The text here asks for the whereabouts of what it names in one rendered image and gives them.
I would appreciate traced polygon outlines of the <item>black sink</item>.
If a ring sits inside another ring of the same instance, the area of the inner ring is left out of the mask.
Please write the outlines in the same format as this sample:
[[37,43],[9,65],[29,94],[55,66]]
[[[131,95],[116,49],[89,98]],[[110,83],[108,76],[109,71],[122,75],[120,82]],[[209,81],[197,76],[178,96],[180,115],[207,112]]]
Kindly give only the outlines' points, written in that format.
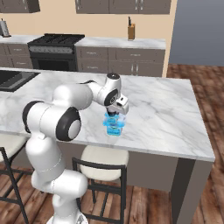
[[36,72],[0,70],[0,91],[15,92],[37,75]]

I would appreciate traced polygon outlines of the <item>cream stool with black frame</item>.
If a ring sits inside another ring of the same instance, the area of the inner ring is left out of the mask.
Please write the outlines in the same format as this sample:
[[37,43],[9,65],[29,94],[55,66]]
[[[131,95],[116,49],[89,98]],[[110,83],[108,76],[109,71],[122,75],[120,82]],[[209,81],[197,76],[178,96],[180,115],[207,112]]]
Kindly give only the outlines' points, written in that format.
[[10,186],[0,196],[0,201],[17,204],[20,207],[21,213],[24,217],[24,223],[29,224],[25,206],[22,202],[19,190],[18,181],[24,175],[31,175],[30,171],[24,171],[19,169],[12,169],[11,165],[18,153],[25,147],[27,138],[24,136],[0,134],[0,164],[4,163],[4,169],[0,168],[0,177],[2,175],[8,176],[10,180]]
[[[87,189],[92,192],[93,203],[96,202],[95,192],[105,193],[100,215],[87,214],[88,219],[124,224],[128,162],[129,153],[126,150],[91,145],[85,147],[80,159],[72,158],[73,170],[90,179]],[[110,193],[121,197],[119,220],[103,216]]]

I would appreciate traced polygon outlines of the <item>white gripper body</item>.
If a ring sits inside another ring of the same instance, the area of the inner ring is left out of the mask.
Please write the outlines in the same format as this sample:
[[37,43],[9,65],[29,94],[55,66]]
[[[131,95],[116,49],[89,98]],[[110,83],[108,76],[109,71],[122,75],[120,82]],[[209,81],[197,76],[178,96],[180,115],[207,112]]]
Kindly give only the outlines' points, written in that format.
[[107,106],[107,112],[110,116],[123,114],[129,112],[129,103],[127,101],[115,101],[113,104]]

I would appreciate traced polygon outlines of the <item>grey base cupboards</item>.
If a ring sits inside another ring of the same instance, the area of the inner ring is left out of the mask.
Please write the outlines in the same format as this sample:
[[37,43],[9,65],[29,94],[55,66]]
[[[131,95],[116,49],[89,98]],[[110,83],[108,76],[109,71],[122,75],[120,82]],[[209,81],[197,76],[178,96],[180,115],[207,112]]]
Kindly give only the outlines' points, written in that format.
[[33,69],[28,45],[0,43],[0,67]]
[[78,71],[161,77],[165,50],[77,46]]

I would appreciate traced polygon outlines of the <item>black stove with oven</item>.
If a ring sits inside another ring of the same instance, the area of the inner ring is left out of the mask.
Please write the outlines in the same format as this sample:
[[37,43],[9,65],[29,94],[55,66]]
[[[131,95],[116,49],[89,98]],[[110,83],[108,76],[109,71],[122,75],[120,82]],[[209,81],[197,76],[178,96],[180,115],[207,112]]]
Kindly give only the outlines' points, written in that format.
[[28,43],[34,69],[53,71],[77,71],[75,44],[84,34],[46,33]]

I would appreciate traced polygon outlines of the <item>grey wall cupboards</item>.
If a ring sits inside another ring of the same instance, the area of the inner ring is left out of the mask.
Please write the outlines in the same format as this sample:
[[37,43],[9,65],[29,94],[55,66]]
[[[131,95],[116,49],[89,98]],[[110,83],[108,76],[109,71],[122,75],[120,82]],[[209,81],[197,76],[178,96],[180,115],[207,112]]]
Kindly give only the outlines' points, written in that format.
[[172,0],[75,0],[77,14],[169,14]]
[[39,0],[0,0],[1,13],[35,13],[39,11]]

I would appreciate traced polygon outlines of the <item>wooden knife block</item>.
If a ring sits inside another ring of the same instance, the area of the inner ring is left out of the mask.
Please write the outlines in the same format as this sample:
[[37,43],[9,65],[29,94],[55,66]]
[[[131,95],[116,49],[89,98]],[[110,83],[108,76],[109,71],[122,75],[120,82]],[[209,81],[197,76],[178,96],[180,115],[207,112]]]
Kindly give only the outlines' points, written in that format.
[[129,17],[129,24],[128,24],[128,40],[135,39],[135,24],[131,22],[131,18]]

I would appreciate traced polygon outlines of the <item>grey kitchen island base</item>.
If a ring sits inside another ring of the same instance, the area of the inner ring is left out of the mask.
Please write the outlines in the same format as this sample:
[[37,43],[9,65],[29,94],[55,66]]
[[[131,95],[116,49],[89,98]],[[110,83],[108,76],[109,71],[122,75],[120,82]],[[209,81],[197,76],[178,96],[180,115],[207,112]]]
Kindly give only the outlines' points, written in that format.
[[191,224],[214,162],[208,138],[142,140],[108,136],[58,143],[68,156],[79,156],[86,145],[128,151],[128,184],[170,192],[172,223]]

